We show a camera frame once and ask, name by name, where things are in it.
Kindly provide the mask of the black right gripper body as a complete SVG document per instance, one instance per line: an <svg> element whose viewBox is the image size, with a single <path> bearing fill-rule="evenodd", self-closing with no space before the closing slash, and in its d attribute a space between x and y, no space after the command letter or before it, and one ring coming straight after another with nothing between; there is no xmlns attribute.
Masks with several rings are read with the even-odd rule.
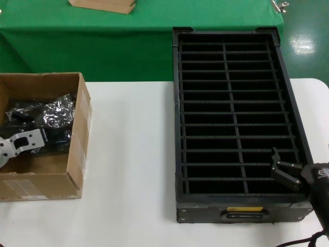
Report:
<svg viewBox="0 0 329 247"><path fill-rule="evenodd" d="M304 166L302 177L310 187L309 201L325 231L328 231L328 163Z"/></svg>

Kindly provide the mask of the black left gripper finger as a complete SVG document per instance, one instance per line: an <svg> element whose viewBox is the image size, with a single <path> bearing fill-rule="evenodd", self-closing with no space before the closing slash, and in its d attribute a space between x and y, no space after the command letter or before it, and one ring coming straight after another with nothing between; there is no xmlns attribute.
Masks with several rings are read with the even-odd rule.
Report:
<svg viewBox="0 0 329 247"><path fill-rule="evenodd" d="M33 122L34 119L28 113L20 112L15 109L6 112L6 116L9 122L20 121L20 122Z"/></svg>

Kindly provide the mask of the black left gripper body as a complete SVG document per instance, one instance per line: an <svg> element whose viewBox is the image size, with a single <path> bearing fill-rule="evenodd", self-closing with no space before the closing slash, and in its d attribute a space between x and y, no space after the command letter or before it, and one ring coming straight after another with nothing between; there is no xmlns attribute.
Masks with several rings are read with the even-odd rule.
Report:
<svg viewBox="0 0 329 247"><path fill-rule="evenodd" d="M37 129L34 122L6 122L1 125L1 136L13 136L14 134Z"/></svg>

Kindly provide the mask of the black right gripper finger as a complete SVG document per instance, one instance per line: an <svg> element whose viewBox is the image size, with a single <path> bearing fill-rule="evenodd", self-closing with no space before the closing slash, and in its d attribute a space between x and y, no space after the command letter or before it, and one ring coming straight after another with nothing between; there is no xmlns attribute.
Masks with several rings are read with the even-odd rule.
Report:
<svg viewBox="0 0 329 247"><path fill-rule="evenodd" d="M299 191L301 187L300 174L303 166L282 161L275 147L272 148L271 154L271 177L292 191Z"/></svg>

